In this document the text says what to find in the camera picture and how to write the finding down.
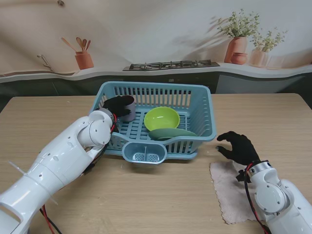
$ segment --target potted plant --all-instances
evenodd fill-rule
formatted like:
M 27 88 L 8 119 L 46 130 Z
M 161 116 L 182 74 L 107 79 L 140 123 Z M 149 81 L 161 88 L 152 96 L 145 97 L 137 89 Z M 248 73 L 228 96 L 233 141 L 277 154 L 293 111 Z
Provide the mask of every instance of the potted plant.
M 244 53 L 247 47 L 247 37 L 257 32 L 259 14 L 245 15 L 244 10 L 235 11 L 227 19 L 218 20 L 218 30 L 233 38 L 228 46 L 224 62 L 231 63 L 233 53 Z
M 274 28 L 274 33 L 272 31 L 268 31 L 266 37 L 263 37 L 258 31 L 253 35 L 253 42 L 255 49 L 252 51 L 252 55 L 250 57 L 249 65 L 254 67 L 265 67 L 269 55 L 268 53 L 276 47 L 279 43 L 284 41 L 285 32 L 277 32 L 277 28 Z

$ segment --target vase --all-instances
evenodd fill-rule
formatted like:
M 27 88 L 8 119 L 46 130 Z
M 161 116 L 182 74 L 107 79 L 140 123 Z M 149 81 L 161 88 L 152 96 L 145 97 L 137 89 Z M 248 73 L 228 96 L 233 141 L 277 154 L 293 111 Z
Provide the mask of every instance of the vase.
M 91 55 L 87 51 L 76 52 L 75 57 L 81 70 L 94 67 Z
M 233 38 L 226 51 L 224 62 L 231 63 L 233 53 L 244 53 L 247 47 L 247 37 Z
M 231 62 L 234 64 L 243 65 L 247 61 L 247 54 L 245 53 L 233 53 Z
M 249 65 L 253 67 L 266 67 L 269 55 L 267 52 L 254 49 L 250 56 Z

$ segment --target towel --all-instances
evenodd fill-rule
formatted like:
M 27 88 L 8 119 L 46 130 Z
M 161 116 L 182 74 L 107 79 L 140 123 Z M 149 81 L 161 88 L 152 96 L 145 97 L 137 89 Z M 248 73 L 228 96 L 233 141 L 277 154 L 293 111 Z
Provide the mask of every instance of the towel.
M 244 183 L 238 182 L 235 178 L 238 171 L 244 168 L 243 165 L 233 161 L 210 164 L 214 189 L 219 199 L 222 217 L 227 224 L 240 223 L 247 219 L 255 220 L 247 199 Z M 255 187 L 253 184 L 248 184 L 248 188 L 253 200 Z

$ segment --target kitchen counter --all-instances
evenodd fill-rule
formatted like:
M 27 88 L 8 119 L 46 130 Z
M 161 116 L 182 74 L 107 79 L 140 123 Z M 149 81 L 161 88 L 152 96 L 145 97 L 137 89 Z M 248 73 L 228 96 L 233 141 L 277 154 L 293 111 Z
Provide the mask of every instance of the kitchen counter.
M 94 96 L 14 97 L 0 113 L 0 191 L 27 171 L 41 149 L 76 119 Z M 279 177 L 312 203 L 312 111 L 299 95 L 213 95 L 218 134 L 245 134 Z M 263 234 L 256 222 L 225 224 L 210 176 L 210 163 L 226 160 L 214 140 L 190 161 L 138 168 L 118 156 L 96 167 L 48 201 L 49 217 L 64 234 Z M 31 234 L 50 234 L 40 213 Z
M 114 67 L 94 67 L 80 70 L 73 73 L 60 75 L 53 73 L 18 74 L 13 76 L 0 77 L 0 83 L 16 80 L 61 78 L 66 80 L 81 80 L 97 76 L 160 76 L 170 74 L 205 73 L 205 72 L 226 72 L 243 75 L 253 78 L 287 78 L 304 73 L 312 73 L 312 65 L 298 68 L 288 68 L 279 70 L 268 70 L 264 68 L 252 67 L 249 65 L 237 65 L 231 63 L 219 63 L 219 67 L 185 68 L 160 71 L 122 71 L 124 66 Z

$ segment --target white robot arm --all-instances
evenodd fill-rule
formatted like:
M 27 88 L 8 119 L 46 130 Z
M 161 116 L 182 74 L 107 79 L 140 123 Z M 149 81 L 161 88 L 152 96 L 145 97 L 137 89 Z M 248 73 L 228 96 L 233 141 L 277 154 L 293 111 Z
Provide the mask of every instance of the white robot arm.
M 18 222 L 0 209 L 0 234 L 26 234 L 46 201 L 79 177 L 109 142 L 113 122 L 108 110 L 93 111 L 52 140 L 29 171 L 0 195 L 0 206 L 20 219 Z
M 280 180 L 267 161 L 247 173 L 256 186 L 255 209 L 272 234 L 312 234 L 312 206 L 295 185 Z

